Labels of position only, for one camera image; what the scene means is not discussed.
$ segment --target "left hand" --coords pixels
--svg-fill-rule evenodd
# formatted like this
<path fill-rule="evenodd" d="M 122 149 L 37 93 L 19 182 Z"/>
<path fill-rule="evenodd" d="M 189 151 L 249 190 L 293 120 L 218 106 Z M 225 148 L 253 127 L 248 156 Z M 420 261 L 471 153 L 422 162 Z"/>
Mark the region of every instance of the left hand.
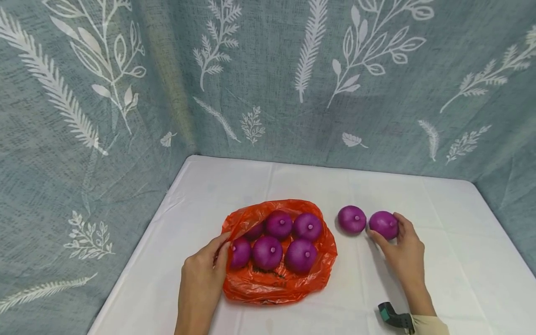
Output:
<path fill-rule="evenodd" d="M 182 266 L 175 335 L 206 335 L 224 285 L 230 233 L 214 238 Z"/>

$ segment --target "sleeve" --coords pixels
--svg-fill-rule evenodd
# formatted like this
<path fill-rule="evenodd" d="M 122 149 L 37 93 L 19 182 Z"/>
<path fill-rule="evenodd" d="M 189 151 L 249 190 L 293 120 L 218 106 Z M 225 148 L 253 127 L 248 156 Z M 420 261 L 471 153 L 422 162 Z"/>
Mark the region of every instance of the sleeve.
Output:
<path fill-rule="evenodd" d="M 449 328 L 436 316 L 412 315 L 415 335 L 449 335 Z"/>

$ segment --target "black device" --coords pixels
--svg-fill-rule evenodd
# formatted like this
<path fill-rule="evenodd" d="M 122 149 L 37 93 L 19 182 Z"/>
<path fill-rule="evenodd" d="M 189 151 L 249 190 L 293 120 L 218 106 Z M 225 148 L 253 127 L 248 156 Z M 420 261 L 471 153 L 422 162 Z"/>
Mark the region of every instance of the black device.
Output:
<path fill-rule="evenodd" d="M 396 328 L 404 328 L 410 335 L 415 334 L 415 328 L 413 327 L 413 321 L 410 314 L 397 314 L 390 302 L 379 304 L 378 309 L 379 314 L 382 316 L 382 320 L 386 324 Z"/>

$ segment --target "right hand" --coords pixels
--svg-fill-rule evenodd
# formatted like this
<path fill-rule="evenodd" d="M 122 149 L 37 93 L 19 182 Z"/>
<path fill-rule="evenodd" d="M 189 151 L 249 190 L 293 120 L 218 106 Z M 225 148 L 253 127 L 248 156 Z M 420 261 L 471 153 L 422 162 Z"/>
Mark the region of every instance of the right hand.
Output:
<path fill-rule="evenodd" d="M 397 245 L 390 244 L 374 230 L 367 234 L 376 242 L 385 254 L 385 259 L 394 270 L 403 288 L 423 286 L 425 284 L 425 245 L 419 240 L 413 224 L 399 213 L 394 213 L 398 220 Z"/>

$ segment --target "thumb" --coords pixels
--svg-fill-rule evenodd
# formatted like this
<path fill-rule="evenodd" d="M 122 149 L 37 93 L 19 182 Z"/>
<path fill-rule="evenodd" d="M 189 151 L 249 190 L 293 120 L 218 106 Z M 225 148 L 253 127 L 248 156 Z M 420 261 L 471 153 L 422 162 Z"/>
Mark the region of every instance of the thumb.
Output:
<path fill-rule="evenodd" d="M 382 249 L 383 253 L 386 254 L 389 248 L 392 247 L 392 245 L 378 232 L 369 229 L 367 231 L 367 234 L 370 236 L 370 238 L 378 244 L 378 246 Z"/>
<path fill-rule="evenodd" d="M 216 271 L 216 275 L 220 277 L 222 280 L 225 278 L 226 273 L 226 267 L 227 267 L 227 258 L 229 256 L 229 246 L 231 242 L 225 242 L 220 248 L 220 252 L 218 253 L 218 259 L 216 260 L 216 265 L 214 267 L 214 270 Z"/>

